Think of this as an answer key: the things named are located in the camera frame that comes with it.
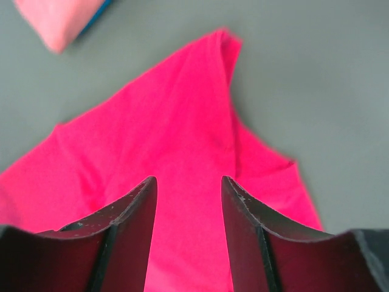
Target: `cloth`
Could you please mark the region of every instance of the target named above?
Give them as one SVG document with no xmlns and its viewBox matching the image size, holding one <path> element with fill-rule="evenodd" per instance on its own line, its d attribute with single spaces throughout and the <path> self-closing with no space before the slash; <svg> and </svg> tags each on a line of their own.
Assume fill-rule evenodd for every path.
<svg viewBox="0 0 389 292">
<path fill-rule="evenodd" d="M 62 53 L 103 6 L 105 0 L 14 0 L 20 14 L 49 50 Z"/>
<path fill-rule="evenodd" d="M 59 229 L 156 176 L 146 292 L 232 291 L 224 175 L 289 218 L 321 229 L 296 162 L 258 140 L 233 109 L 229 84 L 240 47 L 226 30 L 206 35 L 56 126 L 0 175 L 18 214 L 8 223 L 33 232 Z"/>
</svg>

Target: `blue fabric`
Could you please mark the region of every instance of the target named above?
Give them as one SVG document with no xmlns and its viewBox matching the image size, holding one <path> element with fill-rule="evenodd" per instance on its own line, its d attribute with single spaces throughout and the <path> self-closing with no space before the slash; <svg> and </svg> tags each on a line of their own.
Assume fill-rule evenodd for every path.
<svg viewBox="0 0 389 292">
<path fill-rule="evenodd" d="M 110 5 L 110 3 L 112 2 L 112 0 L 105 0 L 105 2 L 103 3 L 103 5 L 98 9 L 98 11 L 95 13 L 95 15 L 92 17 L 92 19 L 88 22 L 88 24 L 86 25 L 86 27 L 84 27 L 84 29 L 80 32 L 80 35 L 82 35 L 85 31 L 88 30 L 88 28 L 90 28 L 90 26 L 96 21 L 96 19 L 103 13 L 103 11 L 107 8 L 108 5 Z"/>
</svg>

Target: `pink cloth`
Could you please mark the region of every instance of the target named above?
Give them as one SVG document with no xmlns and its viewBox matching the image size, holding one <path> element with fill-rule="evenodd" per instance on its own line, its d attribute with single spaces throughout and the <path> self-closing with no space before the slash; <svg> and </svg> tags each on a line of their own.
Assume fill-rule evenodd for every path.
<svg viewBox="0 0 389 292">
<path fill-rule="evenodd" d="M 52 52 L 62 53 L 104 0 L 14 0 L 22 16 Z"/>
<path fill-rule="evenodd" d="M 267 148 L 232 107 L 229 84 L 240 47 L 224 30 L 206 35 L 57 126 L 0 176 L 19 215 L 8 223 L 33 232 L 59 229 L 156 176 L 146 292 L 232 291 L 223 175 L 321 229 L 296 163 Z"/>
</svg>

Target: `gray surface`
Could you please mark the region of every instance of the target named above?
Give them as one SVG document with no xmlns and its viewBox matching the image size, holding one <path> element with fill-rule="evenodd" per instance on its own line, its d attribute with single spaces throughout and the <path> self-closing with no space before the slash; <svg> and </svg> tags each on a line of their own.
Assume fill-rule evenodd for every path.
<svg viewBox="0 0 389 292">
<path fill-rule="evenodd" d="M 119 1 L 61 56 L 0 2 L 0 170 L 57 122 L 214 30 L 245 44 L 245 123 L 300 161 L 325 227 L 389 227 L 389 1 Z"/>
</svg>

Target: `pink t-shirt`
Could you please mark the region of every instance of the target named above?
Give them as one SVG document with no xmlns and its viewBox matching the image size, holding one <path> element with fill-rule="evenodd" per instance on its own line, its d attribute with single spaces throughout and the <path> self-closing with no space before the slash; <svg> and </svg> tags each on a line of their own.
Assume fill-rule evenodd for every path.
<svg viewBox="0 0 389 292">
<path fill-rule="evenodd" d="M 266 147 L 233 109 L 229 84 L 240 47 L 225 30 L 206 35 L 57 126 L 0 176 L 0 190 L 12 201 L 0 222 L 33 232 L 59 229 L 156 176 L 146 292 L 232 291 L 223 175 L 321 229 L 296 163 Z"/>
</svg>

